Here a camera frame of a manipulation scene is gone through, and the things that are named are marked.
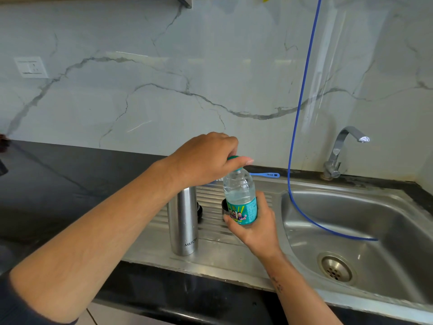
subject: blue hose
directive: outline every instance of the blue hose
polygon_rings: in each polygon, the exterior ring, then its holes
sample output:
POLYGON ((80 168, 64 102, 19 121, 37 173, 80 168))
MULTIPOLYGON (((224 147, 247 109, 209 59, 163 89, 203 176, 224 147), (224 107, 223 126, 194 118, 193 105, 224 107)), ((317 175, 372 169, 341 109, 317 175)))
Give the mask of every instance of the blue hose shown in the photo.
POLYGON ((304 218, 306 218, 309 222, 311 222, 312 224, 316 225, 317 227, 322 228, 323 230, 326 230, 327 232, 329 232, 331 234, 334 234, 334 235, 337 235, 337 236, 341 236, 341 237, 345 237, 345 238, 349 238, 351 240, 371 240, 371 241, 377 241, 376 238, 366 238, 366 237, 358 237, 358 236, 346 235, 346 234, 342 234, 342 233, 339 233, 337 231, 333 231, 333 230, 330 230, 328 228, 325 228, 324 226, 319 225, 318 223, 316 223, 315 221, 313 221, 312 219, 310 219, 305 213, 303 213, 301 211, 301 209, 296 204, 295 199, 293 198, 293 193, 292 193, 292 190, 290 188, 290 166, 292 164, 292 154, 293 154, 293 147, 294 147, 294 144, 295 144, 296 128, 297 128, 297 123, 298 123, 298 119, 299 119, 300 105, 302 104, 302 96, 304 94, 304 88, 305 88, 306 73, 307 73, 307 70, 308 70, 308 63, 310 62, 311 48, 313 46, 314 32, 316 31, 317 18, 319 17, 319 10, 320 10, 320 4, 321 3, 322 3, 322 0, 318 0, 317 1, 316 16, 314 17, 313 29, 311 31, 311 37, 310 37, 310 45, 308 46, 308 53, 306 54, 304 77, 302 79, 302 86, 301 86, 301 89, 300 89, 299 102, 298 102, 298 107, 297 107, 297 111, 296 111, 295 126, 293 128, 292 144, 290 146, 290 155, 289 155, 289 165, 288 165, 288 169, 287 169, 287 187, 288 187, 288 192, 289 192, 290 200, 292 201, 292 204, 296 208, 296 210, 299 213, 301 213, 304 218))

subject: drain strainer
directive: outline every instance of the drain strainer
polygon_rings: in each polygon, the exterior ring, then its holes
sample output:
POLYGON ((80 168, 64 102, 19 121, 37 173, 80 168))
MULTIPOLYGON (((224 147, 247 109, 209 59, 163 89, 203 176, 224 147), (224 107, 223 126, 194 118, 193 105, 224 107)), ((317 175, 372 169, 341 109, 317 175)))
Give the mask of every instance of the drain strainer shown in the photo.
POLYGON ((317 261, 322 272, 329 278, 349 283, 355 277, 355 272, 349 267, 347 262, 335 253, 321 253, 317 261))

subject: forearm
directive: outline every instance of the forearm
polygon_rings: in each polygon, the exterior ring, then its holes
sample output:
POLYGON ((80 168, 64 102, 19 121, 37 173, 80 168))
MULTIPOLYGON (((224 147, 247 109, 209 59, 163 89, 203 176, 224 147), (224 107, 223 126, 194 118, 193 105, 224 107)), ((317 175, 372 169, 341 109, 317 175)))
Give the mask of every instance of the forearm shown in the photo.
POLYGON ((165 158, 25 258, 10 274, 39 314, 72 322, 146 224, 182 187, 165 158))
POLYGON ((341 325, 322 298, 282 253, 262 262, 290 325, 341 325))

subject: hand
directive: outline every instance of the hand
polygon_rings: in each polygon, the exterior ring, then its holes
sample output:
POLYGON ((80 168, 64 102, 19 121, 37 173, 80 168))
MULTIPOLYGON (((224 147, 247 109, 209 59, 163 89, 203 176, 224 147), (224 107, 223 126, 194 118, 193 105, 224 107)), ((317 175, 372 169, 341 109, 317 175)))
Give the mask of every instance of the hand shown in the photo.
POLYGON ((275 213, 269 208, 262 191, 257 191, 256 197, 257 219, 252 223, 250 228, 245 228, 236 223, 227 214, 224 215, 224 221, 230 231, 264 263, 270 258, 282 256, 283 252, 278 242, 275 213))
POLYGON ((176 176, 184 188, 200 186, 254 162, 246 156, 227 161, 227 157, 236 155, 237 148, 236 137, 211 132, 187 141, 167 159, 176 168, 176 176))

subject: wall socket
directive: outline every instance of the wall socket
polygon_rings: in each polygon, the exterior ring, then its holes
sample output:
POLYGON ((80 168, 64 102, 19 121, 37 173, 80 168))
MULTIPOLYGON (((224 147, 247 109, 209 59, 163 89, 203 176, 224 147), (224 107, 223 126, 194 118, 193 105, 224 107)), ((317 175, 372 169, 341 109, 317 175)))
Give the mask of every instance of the wall socket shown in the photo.
POLYGON ((48 78, 41 57, 14 57, 18 71, 24 78, 48 78))

